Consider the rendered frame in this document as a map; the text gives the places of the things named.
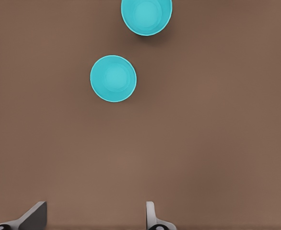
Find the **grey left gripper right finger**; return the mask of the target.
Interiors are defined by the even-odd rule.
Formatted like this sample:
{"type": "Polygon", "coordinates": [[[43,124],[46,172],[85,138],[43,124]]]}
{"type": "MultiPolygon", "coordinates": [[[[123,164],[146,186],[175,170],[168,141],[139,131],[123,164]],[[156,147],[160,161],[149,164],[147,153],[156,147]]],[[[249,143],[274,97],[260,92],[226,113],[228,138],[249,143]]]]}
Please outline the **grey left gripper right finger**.
{"type": "Polygon", "coordinates": [[[158,219],[155,213],[154,202],[146,202],[146,230],[177,230],[177,227],[171,223],[158,219]]]}

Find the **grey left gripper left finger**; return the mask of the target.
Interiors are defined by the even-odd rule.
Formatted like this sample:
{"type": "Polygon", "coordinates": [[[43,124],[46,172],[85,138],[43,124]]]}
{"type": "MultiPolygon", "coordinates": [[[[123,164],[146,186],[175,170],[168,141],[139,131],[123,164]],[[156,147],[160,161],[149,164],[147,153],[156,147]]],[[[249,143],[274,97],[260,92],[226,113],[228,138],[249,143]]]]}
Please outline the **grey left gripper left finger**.
{"type": "Polygon", "coordinates": [[[0,230],[45,230],[47,202],[39,201],[20,218],[0,223],[0,230]]]}

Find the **blue bowl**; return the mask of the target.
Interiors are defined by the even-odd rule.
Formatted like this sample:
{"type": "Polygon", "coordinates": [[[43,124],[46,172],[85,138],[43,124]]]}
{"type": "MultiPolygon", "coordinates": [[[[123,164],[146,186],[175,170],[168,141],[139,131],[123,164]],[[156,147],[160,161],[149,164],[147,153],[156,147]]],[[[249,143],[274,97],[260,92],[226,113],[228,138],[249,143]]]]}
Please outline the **blue bowl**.
{"type": "Polygon", "coordinates": [[[90,72],[90,84],[95,94],[111,103],[128,99],[137,86],[137,74],[133,65],[118,55],[98,59],[90,72]]]}
{"type": "Polygon", "coordinates": [[[172,0],[121,0],[121,15],[125,25],[135,34],[152,36],[169,23],[172,0]]]}

